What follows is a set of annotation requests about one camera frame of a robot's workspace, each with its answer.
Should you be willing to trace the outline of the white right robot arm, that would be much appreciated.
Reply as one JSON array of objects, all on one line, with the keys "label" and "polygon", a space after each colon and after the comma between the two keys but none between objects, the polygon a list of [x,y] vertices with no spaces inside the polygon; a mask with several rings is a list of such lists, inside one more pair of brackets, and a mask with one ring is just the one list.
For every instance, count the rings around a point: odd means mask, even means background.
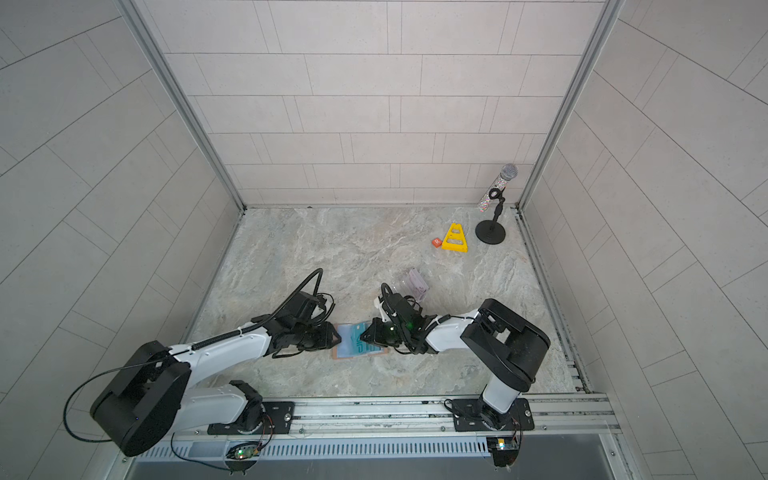
[{"label": "white right robot arm", "polygon": [[461,315],[425,315],[414,297],[384,284],[375,305],[380,315],[361,334],[363,342],[403,355],[472,352],[491,372],[489,382],[478,399],[448,399],[444,407],[455,419],[491,431],[523,429],[515,402],[530,390],[551,346],[543,330],[492,298]]}]

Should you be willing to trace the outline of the pink leather card holder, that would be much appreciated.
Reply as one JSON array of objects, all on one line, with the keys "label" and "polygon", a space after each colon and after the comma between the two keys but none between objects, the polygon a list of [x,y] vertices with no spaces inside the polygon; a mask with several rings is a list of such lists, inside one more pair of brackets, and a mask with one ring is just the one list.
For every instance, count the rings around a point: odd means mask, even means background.
[{"label": "pink leather card holder", "polygon": [[361,335],[370,325],[371,321],[336,325],[335,328],[341,338],[341,342],[333,347],[332,358],[334,360],[345,360],[387,354],[389,352],[388,348],[372,345],[361,339]]}]

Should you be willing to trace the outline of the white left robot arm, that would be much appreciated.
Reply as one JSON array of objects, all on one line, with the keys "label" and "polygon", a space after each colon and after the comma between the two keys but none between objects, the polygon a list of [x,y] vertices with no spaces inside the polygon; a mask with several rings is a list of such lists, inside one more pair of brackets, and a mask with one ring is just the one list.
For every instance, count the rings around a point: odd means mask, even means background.
[{"label": "white left robot arm", "polygon": [[273,314],[194,344],[139,347],[116,371],[90,408],[91,418],[127,456],[149,450],[169,434],[196,427],[212,433],[250,434],[269,426],[258,391],[243,380],[222,387],[203,381],[263,357],[330,350],[341,341],[330,314],[331,295],[297,292]]}]

